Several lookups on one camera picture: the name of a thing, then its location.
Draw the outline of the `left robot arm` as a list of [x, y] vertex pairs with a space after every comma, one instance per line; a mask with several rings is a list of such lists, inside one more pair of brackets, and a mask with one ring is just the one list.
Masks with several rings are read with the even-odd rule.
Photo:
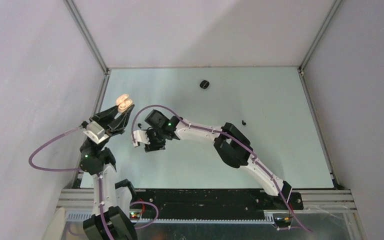
[[116, 182], [116, 159], [106, 147], [111, 137], [125, 132], [134, 106], [125, 110], [113, 106], [91, 116], [81, 124], [86, 139], [80, 147], [80, 169], [93, 179], [91, 217], [82, 227], [89, 240], [136, 240], [130, 208], [136, 206], [138, 194], [128, 180]]

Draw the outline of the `black earbud charging case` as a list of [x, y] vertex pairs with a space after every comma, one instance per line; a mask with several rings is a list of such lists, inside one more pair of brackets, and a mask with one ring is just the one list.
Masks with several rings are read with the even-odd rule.
[[199, 84], [201, 89], [207, 89], [210, 86], [210, 82], [208, 80], [202, 80]]

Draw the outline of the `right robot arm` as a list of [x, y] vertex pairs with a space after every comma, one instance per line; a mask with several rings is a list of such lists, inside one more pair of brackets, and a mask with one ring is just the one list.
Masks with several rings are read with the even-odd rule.
[[166, 142], [171, 140], [209, 144], [224, 164], [244, 170], [253, 177], [271, 198], [271, 204], [276, 209], [293, 209], [292, 186], [263, 164], [251, 147], [251, 142], [235, 125], [229, 122], [223, 126], [197, 124], [176, 114], [167, 118], [155, 109], [148, 114], [145, 122], [149, 128], [132, 132], [136, 147], [144, 144], [146, 152], [153, 152], [164, 150]]

